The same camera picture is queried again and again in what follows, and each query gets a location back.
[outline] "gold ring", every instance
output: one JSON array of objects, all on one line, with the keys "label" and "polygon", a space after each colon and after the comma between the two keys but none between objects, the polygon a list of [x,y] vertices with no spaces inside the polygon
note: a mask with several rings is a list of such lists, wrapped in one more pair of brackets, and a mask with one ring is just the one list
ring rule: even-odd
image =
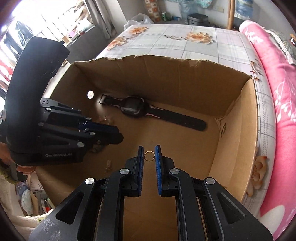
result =
[{"label": "gold ring", "polygon": [[[146,159],[146,154],[147,154],[147,153],[153,153],[153,158],[152,158],[151,160],[147,160],[147,159]],[[146,161],[153,161],[153,160],[155,159],[155,154],[154,154],[154,152],[153,152],[153,151],[146,151],[145,154],[144,154],[144,159],[145,159]]]}]

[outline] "smartwatch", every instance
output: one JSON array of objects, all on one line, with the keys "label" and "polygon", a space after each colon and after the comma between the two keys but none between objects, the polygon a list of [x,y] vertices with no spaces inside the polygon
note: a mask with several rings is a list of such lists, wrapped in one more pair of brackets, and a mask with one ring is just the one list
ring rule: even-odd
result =
[{"label": "smartwatch", "polygon": [[125,99],[118,99],[103,94],[99,103],[120,108],[123,114],[135,118],[152,116],[198,131],[204,131],[207,126],[201,119],[158,108],[150,105],[144,98],[138,96],[129,96]]}]

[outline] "watch strap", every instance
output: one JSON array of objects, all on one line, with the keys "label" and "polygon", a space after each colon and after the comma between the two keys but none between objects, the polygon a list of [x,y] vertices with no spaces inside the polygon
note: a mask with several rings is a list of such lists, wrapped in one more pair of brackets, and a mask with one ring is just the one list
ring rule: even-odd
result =
[{"label": "watch strap", "polygon": [[108,95],[102,95],[99,103],[120,108],[124,99],[114,98]]},{"label": "watch strap", "polygon": [[201,120],[191,116],[182,115],[173,111],[164,110],[153,105],[147,108],[146,116],[153,116],[164,121],[175,123],[198,131],[204,131],[207,124]]}]

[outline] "gray curtain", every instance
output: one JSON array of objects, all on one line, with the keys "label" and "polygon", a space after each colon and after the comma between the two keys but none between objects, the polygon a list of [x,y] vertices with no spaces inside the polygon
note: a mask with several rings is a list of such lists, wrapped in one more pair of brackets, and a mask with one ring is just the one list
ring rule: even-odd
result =
[{"label": "gray curtain", "polygon": [[111,38],[111,19],[102,0],[84,0],[84,3],[90,13],[93,24],[103,29],[106,39]]}]

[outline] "wall socket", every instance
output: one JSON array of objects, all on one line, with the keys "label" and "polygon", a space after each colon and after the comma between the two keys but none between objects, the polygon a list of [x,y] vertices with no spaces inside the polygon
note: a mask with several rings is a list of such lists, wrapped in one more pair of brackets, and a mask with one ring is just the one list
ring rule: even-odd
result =
[{"label": "wall socket", "polygon": [[212,8],[214,11],[217,11],[217,12],[224,12],[224,8],[222,8],[222,7],[219,7],[219,6],[213,6],[213,8]]}]

